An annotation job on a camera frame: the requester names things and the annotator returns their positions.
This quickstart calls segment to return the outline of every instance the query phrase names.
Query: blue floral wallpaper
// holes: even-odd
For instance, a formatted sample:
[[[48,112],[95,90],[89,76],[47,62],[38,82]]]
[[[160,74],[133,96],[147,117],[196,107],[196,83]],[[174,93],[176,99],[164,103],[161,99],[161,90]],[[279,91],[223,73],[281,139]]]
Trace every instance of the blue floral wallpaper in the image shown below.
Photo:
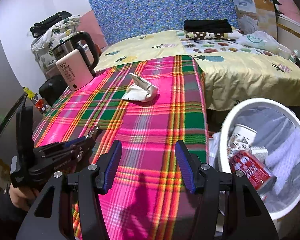
[[[108,42],[183,29],[185,19],[228,19],[238,26],[231,0],[88,0]]]

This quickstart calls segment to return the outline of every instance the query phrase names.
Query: polka dot fabric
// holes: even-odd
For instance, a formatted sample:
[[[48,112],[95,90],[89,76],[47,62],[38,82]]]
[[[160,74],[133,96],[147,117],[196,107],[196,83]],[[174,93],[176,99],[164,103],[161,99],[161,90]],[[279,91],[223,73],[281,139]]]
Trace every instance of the polka dot fabric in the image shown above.
[[[231,0],[88,0],[108,42],[183,28],[185,19],[228,19],[238,27]]]

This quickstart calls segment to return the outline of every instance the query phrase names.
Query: black kettle handle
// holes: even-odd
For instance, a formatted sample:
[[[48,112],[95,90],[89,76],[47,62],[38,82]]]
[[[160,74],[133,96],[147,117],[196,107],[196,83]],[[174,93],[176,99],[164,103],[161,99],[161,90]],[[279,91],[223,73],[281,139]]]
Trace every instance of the black kettle handle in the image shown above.
[[[73,35],[71,37],[71,41],[74,44],[78,43],[79,41],[82,41],[82,40],[84,40],[87,43],[88,48],[91,51],[91,54],[93,56],[93,63],[90,65],[90,62],[87,59],[87,56],[85,55],[85,52],[83,51],[83,49],[79,49],[79,51],[80,51],[85,63],[87,64],[87,67],[90,70],[92,76],[95,77],[96,73],[94,72],[93,69],[99,63],[99,54],[98,54],[98,52],[97,52],[97,50],[94,46],[94,43],[93,43],[93,40],[91,39],[91,36],[87,32],[77,32],[75,35]]]

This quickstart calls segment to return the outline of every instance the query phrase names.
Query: bolt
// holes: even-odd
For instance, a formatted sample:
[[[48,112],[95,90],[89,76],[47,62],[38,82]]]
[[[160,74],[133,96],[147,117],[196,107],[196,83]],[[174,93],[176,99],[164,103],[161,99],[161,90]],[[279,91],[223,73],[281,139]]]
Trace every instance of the bolt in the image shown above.
[[[89,169],[90,171],[94,171],[96,168],[97,168],[97,165],[95,165],[95,164],[90,164],[90,165],[88,166],[88,169]]]
[[[210,168],[209,164],[207,164],[207,163],[202,163],[200,167],[203,170],[208,170]]]
[[[53,176],[54,176],[55,178],[59,178],[59,177],[61,177],[61,175],[62,175],[62,172],[61,172],[61,171],[56,171],[56,172],[53,174]]]
[[[244,175],[243,171],[235,171],[235,174],[238,176],[238,177],[242,177]]]

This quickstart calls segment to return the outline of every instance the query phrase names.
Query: black sleeve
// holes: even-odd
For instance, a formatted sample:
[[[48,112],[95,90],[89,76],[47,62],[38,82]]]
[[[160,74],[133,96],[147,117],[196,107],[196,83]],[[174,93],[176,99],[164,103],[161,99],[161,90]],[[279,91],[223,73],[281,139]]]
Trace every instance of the black sleeve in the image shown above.
[[[12,204],[9,187],[0,192],[0,239],[16,239],[26,214],[26,211],[23,211]]]

